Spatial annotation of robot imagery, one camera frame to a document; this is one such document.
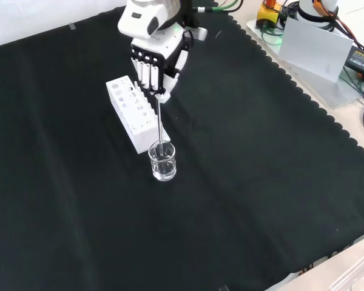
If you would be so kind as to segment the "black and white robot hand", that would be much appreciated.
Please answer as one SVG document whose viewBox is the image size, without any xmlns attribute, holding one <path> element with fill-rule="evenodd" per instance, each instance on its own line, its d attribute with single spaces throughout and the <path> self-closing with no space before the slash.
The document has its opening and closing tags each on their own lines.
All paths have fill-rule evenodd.
<svg viewBox="0 0 364 291">
<path fill-rule="evenodd" d="M 192 31 L 177 23 L 156 31 L 149 39 L 134 38 L 131 60 L 141 91 L 166 103 L 187 63 L 193 43 Z"/>
</svg>

